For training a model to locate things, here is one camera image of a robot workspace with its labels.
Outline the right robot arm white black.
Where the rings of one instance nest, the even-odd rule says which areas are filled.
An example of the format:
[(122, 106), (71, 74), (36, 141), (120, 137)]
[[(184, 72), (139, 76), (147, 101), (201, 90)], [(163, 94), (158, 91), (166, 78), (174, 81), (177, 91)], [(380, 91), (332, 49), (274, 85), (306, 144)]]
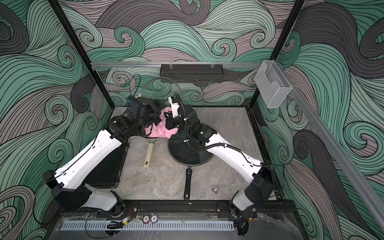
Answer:
[(230, 211), (238, 216), (249, 207), (264, 207), (276, 186), (276, 172), (270, 162), (264, 163), (231, 145), (215, 129), (200, 122), (190, 106), (173, 104), (165, 111), (167, 129), (178, 129), (168, 142), (171, 157), (185, 166), (200, 166), (213, 156), (236, 170), (249, 185), (231, 199)]

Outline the clear plastic wall box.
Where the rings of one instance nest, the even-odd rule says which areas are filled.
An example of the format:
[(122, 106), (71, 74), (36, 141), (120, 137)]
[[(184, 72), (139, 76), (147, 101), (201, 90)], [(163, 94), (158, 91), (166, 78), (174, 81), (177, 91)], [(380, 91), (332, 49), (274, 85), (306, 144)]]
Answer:
[(279, 108), (292, 90), (284, 67), (276, 61), (263, 61), (254, 80), (269, 109)]

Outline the pink microfibre cloth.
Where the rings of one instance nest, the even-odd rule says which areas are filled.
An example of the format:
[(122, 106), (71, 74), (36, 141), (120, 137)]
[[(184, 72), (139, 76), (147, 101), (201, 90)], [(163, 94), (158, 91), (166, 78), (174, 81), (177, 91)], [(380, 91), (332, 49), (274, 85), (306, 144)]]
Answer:
[(178, 128), (172, 128), (168, 130), (166, 128), (166, 116), (165, 113), (170, 113), (171, 117), (173, 116), (172, 114), (172, 108), (171, 107), (166, 107), (161, 110), (160, 114), (160, 122), (158, 125), (155, 125), (153, 123), (151, 126), (148, 126), (145, 129), (145, 134), (149, 138), (167, 138), (170, 139), (173, 135), (175, 135), (178, 132)]

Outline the glass lid of brown pan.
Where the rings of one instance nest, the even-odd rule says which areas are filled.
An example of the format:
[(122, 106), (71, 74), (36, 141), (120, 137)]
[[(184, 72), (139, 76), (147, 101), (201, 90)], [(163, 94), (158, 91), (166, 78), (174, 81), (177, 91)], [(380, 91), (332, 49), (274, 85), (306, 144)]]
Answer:
[[(165, 97), (168, 98), (170, 96), (173, 96), (174, 93), (178, 93), (180, 98), (184, 100), (183, 92), (180, 86), (174, 80), (167, 77), (156, 77), (143, 86), (143, 88), (138, 94), (138, 97), (141, 97), (142, 94), (144, 94), (147, 98), (161, 100)], [(166, 108), (163, 107), (162, 103), (160, 105), (161, 110)]]

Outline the aluminium rail wall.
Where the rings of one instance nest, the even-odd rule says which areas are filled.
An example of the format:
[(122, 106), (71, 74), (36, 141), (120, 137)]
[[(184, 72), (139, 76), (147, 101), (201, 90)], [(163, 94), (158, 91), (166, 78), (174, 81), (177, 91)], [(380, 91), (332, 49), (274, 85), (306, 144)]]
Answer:
[(222, 65), (224, 68), (259, 68), (262, 62), (123, 62), (123, 61), (97, 61), (91, 62), (93, 68), (160, 68), (161, 65), (168, 65), (170, 68), (173, 65)]
[(299, 104), (303, 114), (306, 115), (309, 122), (313, 125), (320, 139), (325, 144), (330, 155), (338, 162), (342, 171), (353, 185), (362, 201), (369, 209), (371, 215), (375, 218), (381, 229), (384, 228), (384, 202), (374, 190), (369, 181), (363, 176), (361, 171), (349, 157), (346, 150), (342, 147), (339, 140), (333, 135), (330, 129), (323, 122), (322, 118), (314, 111), (307, 102), (306, 96), (301, 92), (296, 84), (293, 84), (284, 67), (280, 63), (275, 63), (277, 70), (284, 76), (286, 82), (292, 90), (290, 93)]

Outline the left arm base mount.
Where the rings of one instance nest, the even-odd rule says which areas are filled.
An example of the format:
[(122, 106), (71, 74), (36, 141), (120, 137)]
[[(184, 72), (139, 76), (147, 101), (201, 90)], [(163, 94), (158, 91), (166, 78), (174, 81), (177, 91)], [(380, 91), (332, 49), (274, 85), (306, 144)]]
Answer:
[(135, 217), (137, 215), (139, 202), (132, 200), (124, 200), (122, 203), (117, 203), (109, 211), (98, 211), (98, 218), (125, 218)]

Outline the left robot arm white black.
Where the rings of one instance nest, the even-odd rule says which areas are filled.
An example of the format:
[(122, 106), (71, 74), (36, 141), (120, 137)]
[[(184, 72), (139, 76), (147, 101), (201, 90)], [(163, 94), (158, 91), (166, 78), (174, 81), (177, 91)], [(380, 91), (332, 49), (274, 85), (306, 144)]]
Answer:
[(157, 100), (137, 97), (131, 100), (124, 114), (111, 118), (96, 137), (72, 160), (55, 171), (47, 171), (42, 178), (51, 189), (54, 199), (69, 212), (93, 208), (110, 212), (113, 217), (124, 211), (124, 202), (114, 191), (104, 193), (85, 182), (89, 173), (110, 153), (126, 144), (131, 137), (145, 133), (145, 129), (161, 119)]

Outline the glass lid of black pan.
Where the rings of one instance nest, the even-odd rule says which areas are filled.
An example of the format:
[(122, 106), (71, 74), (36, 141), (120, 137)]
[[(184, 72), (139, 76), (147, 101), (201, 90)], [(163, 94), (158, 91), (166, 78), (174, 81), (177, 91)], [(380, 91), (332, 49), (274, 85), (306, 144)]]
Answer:
[(208, 162), (213, 154), (208, 151), (196, 151), (184, 142), (182, 134), (173, 135), (168, 141), (168, 150), (171, 157), (185, 166), (199, 166)]

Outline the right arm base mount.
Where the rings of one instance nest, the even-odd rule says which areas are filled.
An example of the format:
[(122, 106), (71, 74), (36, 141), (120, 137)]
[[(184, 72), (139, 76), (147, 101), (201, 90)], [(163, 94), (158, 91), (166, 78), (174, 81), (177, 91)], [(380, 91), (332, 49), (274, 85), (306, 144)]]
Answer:
[(220, 218), (229, 219), (250, 219), (256, 218), (257, 212), (253, 209), (253, 206), (248, 207), (245, 210), (238, 209), (230, 200), (221, 200), (217, 202), (217, 213)]

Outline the aluminium rail back wall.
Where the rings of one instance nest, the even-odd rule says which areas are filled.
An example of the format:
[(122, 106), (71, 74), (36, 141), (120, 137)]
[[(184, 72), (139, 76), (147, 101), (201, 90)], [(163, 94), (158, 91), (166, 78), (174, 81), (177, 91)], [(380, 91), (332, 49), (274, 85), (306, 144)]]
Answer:
[(123, 62), (123, 61), (97, 61), (91, 62), (93, 68), (160, 68), (161, 65), (168, 65), (170, 68), (173, 65), (222, 65), (224, 68), (259, 68), (262, 62)]

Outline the round button pair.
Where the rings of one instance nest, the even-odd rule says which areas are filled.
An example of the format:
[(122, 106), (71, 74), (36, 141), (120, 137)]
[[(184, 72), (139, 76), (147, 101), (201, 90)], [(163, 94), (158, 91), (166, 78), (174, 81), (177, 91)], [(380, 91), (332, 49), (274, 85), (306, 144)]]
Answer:
[(144, 215), (142, 218), (142, 223), (145, 225), (149, 223), (155, 224), (158, 222), (158, 220), (159, 220), (158, 215)]

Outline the black wall shelf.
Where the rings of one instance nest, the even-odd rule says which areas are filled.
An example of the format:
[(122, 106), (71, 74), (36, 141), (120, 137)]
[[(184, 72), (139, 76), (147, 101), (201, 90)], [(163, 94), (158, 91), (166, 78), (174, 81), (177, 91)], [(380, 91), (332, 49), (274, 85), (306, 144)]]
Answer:
[(225, 72), (222, 65), (161, 65), (160, 76), (180, 83), (222, 82)]

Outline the aluminium rail right wall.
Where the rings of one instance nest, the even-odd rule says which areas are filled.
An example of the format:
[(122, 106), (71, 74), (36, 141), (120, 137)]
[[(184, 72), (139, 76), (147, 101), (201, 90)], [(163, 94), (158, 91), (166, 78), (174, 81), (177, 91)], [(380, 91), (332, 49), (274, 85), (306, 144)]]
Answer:
[(374, 190), (369, 181), (363, 176), (361, 171), (349, 157), (346, 150), (342, 147), (339, 140), (333, 135), (330, 129), (323, 122), (322, 118), (314, 111), (307, 102), (306, 96), (301, 92), (296, 84), (293, 84), (284, 67), (280, 63), (275, 63), (277, 70), (284, 76), (286, 82), (292, 90), (290, 93), (299, 104), (303, 114), (306, 115), (309, 122), (313, 125), (320, 139), (325, 144), (330, 155), (338, 162), (342, 171), (353, 185), (362, 201), (369, 209), (371, 215), (375, 218), (381, 229), (384, 228), (384, 202)]

